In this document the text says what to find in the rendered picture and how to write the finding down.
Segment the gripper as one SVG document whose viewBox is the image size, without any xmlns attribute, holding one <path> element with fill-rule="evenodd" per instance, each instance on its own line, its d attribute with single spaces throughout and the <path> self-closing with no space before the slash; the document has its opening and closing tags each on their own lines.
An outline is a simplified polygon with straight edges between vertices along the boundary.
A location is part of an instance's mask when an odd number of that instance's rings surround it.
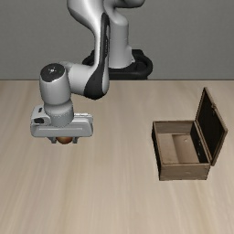
<svg viewBox="0 0 234 234">
<path fill-rule="evenodd" d="M 44 106 L 36 106 L 30 117 L 30 132 L 34 137 L 47 137 L 52 144 L 57 143 L 56 137 L 73 137 L 76 144 L 78 137 L 90 137 L 93 133 L 93 117 L 87 113 L 75 113 L 71 123 L 65 127 L 53 126 L 50 117 L 45 113 Z"/>
</svg>

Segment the brown wooden box lid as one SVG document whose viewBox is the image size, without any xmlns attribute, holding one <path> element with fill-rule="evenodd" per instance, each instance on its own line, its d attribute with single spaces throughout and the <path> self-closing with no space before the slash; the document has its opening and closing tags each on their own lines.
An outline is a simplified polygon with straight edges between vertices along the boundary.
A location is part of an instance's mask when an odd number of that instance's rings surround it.
<svg viewBox="0 0 234 234">
<path fill-rule="evenodd" d="M 206 148 L 207 158 L 210 164 L 214 166 L 228 133 L 228 128 L 207 87 L 202 91 L 195 122 L 202 143 Z"/>
</svg>

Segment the brown wooden box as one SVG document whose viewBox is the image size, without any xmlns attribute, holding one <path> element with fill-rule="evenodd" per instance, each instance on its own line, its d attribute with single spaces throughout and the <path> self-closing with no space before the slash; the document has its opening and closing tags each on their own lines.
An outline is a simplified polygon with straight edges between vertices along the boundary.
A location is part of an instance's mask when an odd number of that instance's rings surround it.
<svg viewBox="0 0 234 234">
<path fill-rule="evenodd" d="M 160 181 L 207 179 L 210 162 L 194 121 L 153 122 L 152 140 Z"/>
</svg>

